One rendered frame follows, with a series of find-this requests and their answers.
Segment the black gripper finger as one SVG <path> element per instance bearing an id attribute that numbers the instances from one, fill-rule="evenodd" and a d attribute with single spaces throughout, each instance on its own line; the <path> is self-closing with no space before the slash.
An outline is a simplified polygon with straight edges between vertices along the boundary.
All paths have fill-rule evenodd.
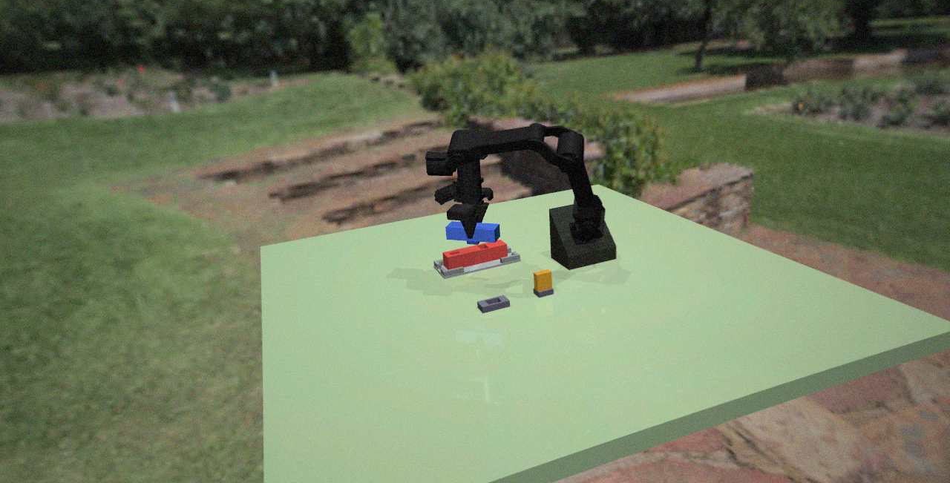
<path id="1" fill-rule="evenodd" d="M 489 206 L 489 203 L 484 203 L 484 205 L 481 205 L 481 206 L 475 206 L 476 214 L 479 214 L 479 218 L 477 220 L 478 223 L 481 223 L 482 220 L 484 220 L 484 216 L 485 216 L 486 210 L 488 210 L 488 206 Z"/>
<path id="2" fill-rule="evenodd" d="M 461 223 L 464 226 L 466 237 L 468 237 L 468 239 L 472 239 L 473 237 L 473 234 L 475 232 L 475 227 L 477 226 L 478 218 L 479 218 L 479 214 L 476 214 L 475 218 L 473 218 L 472 220 L 461 220 Z"/>

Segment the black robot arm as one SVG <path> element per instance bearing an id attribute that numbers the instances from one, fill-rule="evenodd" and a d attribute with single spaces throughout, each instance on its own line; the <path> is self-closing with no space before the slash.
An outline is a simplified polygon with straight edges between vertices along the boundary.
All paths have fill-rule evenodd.
<path id="1" fill-rule="evenodd" d="M 559 138 L 557 153 L 544 142 L 544 136 Z M 488 134 L 479 134 L 474 129 L 458 129 L 451 137 L 448 152 L 425 153 L 425 167 L 430 176 L 453 176 L 457 168 L 459 178 L 473 179 L 481 176 L 479 160 L 489 154 L 526 149 L 536 151 L 548 164 L 559 166 L 560 171 L 567 174 L 574 193 L 574 223 L 569 223 L 574 244 L 596 243 L 596 238 L 603 236 L 605 208 L 600 198 L 593 194 L 585 171 L 583 135 L 572 129 L 544 127 L 537 122 L 529 127 Z M 453 181 L 436 190 L 434 197 L 440 205 L 452 200 L 459 202 L 459 186 Z"/>

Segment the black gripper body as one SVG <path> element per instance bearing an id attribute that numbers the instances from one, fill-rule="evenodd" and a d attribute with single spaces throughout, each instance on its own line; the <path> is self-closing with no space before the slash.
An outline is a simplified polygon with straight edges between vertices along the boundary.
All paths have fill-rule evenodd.
<path id="1" fill-rule="evenodd" d="M 459 202 L 462 205 L 453 205 L 449 207 L 447 211 L 448 220 L 472 220 L 476 215 L 476 207 L 484 205 L 484 197 L 488 197 L 488 201 L 491 201 L 494 198 L 493 190 L 490 188 L 482 188 L 481 183 L 484 182 L 484 178 L 481 176 L 473 179 L 461 179 L 458 177 L 456 181 L 456 186 L 459 186 Z"/>

